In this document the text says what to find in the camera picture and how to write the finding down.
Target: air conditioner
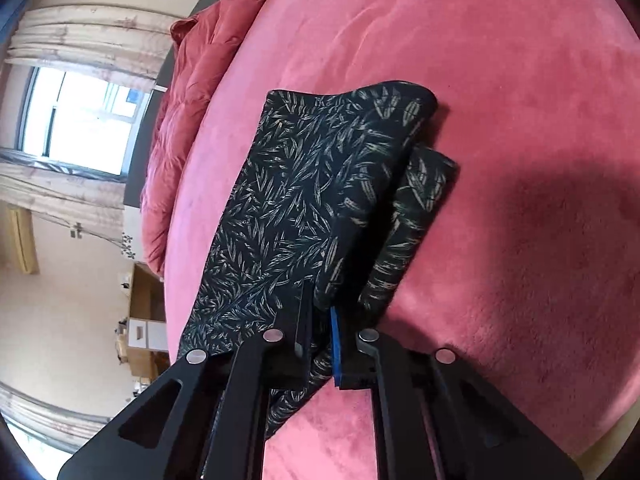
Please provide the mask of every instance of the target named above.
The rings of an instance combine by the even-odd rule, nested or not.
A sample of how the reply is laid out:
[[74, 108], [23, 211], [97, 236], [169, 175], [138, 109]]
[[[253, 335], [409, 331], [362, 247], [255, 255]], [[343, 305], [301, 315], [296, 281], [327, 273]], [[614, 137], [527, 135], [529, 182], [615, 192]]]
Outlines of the air conditioner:
[[33, 239], [31, 211], [22, 207], [9, 206], [9, 230], [14, 244], [18, 269], [25, 274], [38, 272], [36, 245]]

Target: red comforter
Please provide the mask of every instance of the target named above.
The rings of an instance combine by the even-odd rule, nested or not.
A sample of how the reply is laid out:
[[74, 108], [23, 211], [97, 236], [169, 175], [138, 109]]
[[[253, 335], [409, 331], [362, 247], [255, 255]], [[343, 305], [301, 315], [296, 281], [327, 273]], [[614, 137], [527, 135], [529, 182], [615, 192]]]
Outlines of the red comforter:
[[152, 141], [142, 192], [145, 259], [164, 273], [166, 240], [182, 170], [211, 96], [266, 0], [219, 0], [175, 22], [175, 69]]

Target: beige curtain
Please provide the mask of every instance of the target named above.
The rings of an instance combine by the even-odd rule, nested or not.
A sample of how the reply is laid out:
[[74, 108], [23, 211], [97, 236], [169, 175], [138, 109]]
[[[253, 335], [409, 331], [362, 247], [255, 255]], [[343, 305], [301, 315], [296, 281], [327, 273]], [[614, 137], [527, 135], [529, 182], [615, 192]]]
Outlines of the beige curtain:
[[69, 453], [80, 449], [109, 421], [104, 416], [71, 412], [40, 402], [3, 383], [0, 383], [0, 412], [27, 434]]
[[122, 239], [124, 184], [0, 162], [0, 200], [111, 240]]
[[5, 61], [80, 72], [151, 91], [177, 20], [126, 7], [71, 5], [28, 10]]

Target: black patterned fabric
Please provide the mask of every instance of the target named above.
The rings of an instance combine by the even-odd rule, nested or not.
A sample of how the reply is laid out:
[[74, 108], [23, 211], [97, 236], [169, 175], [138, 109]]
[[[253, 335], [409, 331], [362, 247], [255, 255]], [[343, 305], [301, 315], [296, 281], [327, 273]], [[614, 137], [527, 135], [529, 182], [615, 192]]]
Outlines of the black patterned fabric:
[[417, 140], [437, 107], [391, 81], [338, 95], [269, 92], [214, 236], [178, 357], [219, 354], [297, 309], [314, 280], [314, 359], [304, 392], [272, 392], [268, 433], [331, 376], [328, 309], [384, 314], [455, 174]]

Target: leaf print fabric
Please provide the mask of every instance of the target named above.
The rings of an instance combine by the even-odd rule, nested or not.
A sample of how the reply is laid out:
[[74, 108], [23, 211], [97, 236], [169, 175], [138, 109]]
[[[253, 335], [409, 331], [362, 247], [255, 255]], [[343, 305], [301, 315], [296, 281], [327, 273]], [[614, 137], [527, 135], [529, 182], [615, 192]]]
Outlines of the leaf print fabric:
[[384, 82], [337, 95], [269, 92], [214, 236], [180, 340], [235, 350], [314, 289], [314, 359], [304, 392], [272, 392], [268, 434], [331, 376], [328, 309], [384, 314], [455, 175], [417, 142], [437, 107], [421, 86]]

